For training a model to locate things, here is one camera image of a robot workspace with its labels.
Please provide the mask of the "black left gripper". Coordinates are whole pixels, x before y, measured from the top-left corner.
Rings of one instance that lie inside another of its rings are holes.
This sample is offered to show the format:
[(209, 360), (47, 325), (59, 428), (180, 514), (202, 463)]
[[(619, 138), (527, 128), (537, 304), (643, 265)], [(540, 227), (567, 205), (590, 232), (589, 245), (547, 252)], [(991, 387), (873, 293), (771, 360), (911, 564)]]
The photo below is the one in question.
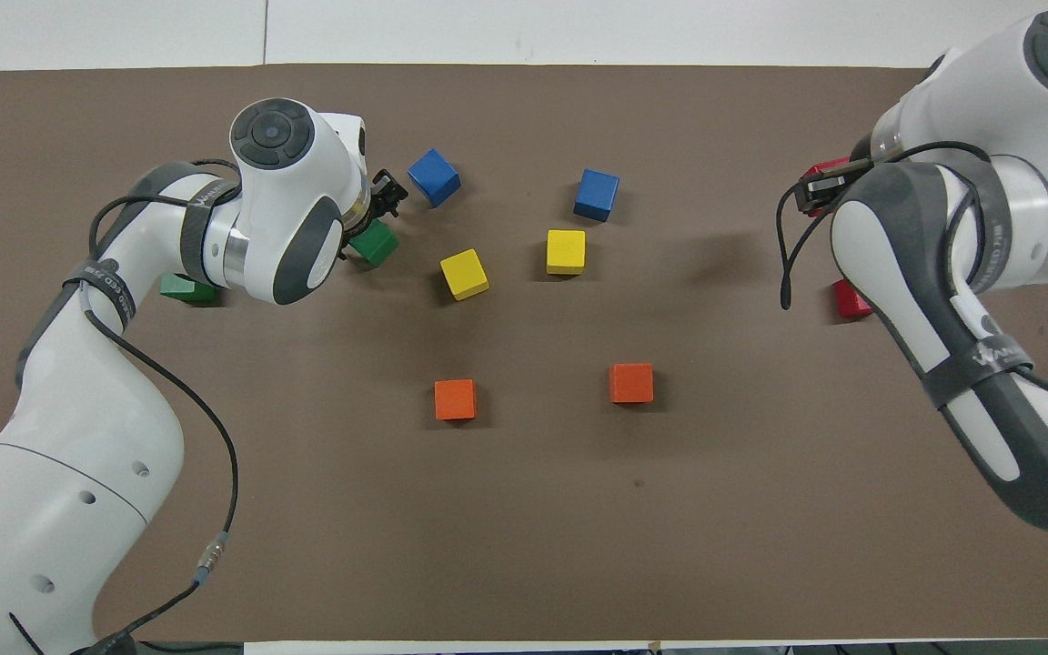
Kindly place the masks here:
[[(369, 203), (366, 214), (363, 216), (362, 226), (370, 227), (376, 219), (391, 215), (399, 217), (399, 205), (408, 198), (408, 191), (400, 184), (394, 175), (385, 167), (374, 175), (371, 181)], [(347, 244), (342, 244), (339, 248), (339, 258), (342, 261), (349, 260)]]

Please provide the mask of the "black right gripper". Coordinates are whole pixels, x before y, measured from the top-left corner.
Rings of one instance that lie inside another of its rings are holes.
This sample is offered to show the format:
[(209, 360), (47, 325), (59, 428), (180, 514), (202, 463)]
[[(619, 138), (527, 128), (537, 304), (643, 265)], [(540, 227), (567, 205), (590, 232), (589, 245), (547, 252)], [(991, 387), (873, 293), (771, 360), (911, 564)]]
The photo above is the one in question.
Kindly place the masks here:
[(812, 167), (804, 174), (804, 208), (826, 208), (843, 189), (860, 181), (879, 161), (874, 157), (854, 157), (847, 167)]

